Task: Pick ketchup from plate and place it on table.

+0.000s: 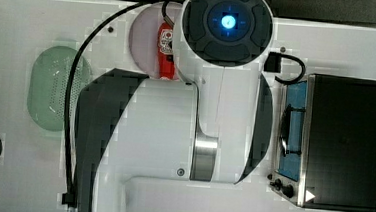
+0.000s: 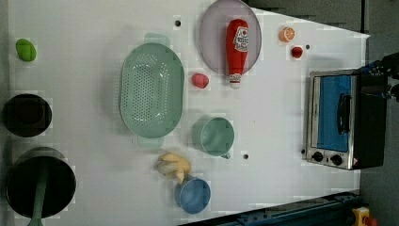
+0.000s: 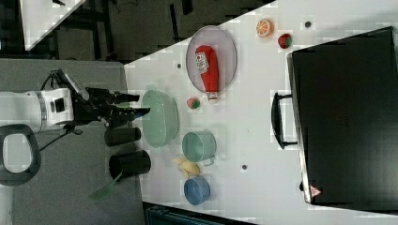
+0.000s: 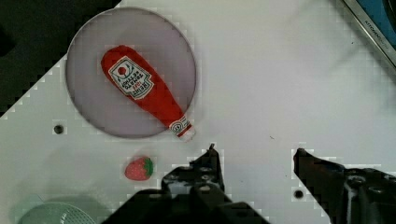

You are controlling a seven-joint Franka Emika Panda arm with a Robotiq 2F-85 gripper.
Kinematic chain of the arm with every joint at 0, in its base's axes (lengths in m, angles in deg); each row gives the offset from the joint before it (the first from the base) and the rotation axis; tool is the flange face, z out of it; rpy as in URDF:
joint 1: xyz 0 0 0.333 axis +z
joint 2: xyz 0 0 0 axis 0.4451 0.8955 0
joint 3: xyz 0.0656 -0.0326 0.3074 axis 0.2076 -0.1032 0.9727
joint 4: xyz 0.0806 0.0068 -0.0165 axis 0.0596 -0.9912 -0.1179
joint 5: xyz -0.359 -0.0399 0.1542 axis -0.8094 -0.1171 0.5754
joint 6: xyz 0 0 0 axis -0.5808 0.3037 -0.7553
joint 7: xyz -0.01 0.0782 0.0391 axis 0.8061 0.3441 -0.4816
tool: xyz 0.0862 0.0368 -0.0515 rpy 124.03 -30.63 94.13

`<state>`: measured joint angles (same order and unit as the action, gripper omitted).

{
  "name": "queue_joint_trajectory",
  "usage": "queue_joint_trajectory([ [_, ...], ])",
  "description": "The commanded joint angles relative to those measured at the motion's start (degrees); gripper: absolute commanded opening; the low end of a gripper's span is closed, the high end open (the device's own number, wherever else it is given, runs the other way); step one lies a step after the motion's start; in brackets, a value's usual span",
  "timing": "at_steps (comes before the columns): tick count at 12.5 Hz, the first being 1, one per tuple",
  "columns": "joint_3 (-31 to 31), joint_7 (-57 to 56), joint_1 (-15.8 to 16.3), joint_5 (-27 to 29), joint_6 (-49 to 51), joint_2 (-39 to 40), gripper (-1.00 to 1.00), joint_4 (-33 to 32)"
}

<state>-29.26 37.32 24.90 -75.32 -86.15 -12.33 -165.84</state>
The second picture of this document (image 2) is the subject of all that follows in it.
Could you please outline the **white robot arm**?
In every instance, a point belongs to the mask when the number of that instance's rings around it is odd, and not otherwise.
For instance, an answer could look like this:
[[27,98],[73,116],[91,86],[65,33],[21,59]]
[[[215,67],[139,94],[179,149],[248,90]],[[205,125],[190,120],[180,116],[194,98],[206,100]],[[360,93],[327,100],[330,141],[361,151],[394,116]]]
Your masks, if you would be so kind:
[[[362,77],[390,77],[397,80],[399,75],[399,53],[384,56],[381,60],[373,61],[360,70]],[[399,101],[398,85],[368,86],[361,89],[361,93],[384,99]]]

